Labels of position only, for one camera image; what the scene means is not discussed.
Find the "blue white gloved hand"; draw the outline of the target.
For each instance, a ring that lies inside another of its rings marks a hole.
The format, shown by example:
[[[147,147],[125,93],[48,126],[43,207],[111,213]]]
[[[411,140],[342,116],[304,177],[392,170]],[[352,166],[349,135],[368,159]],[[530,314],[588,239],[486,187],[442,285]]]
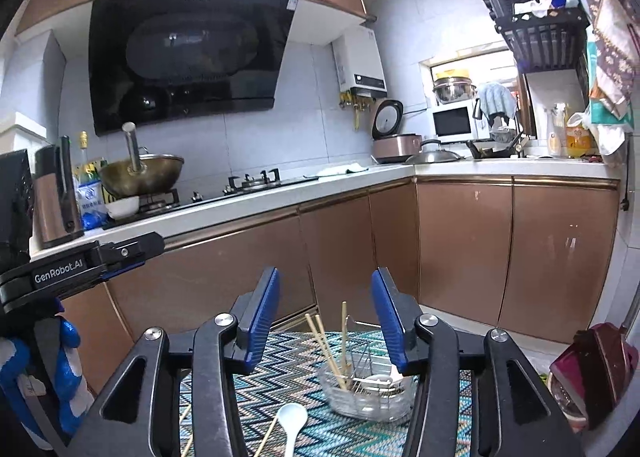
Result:
[[[60,300],[32,303],[1,321],[1,407],[33,451],[66,450],[93,403],[81,337]]]

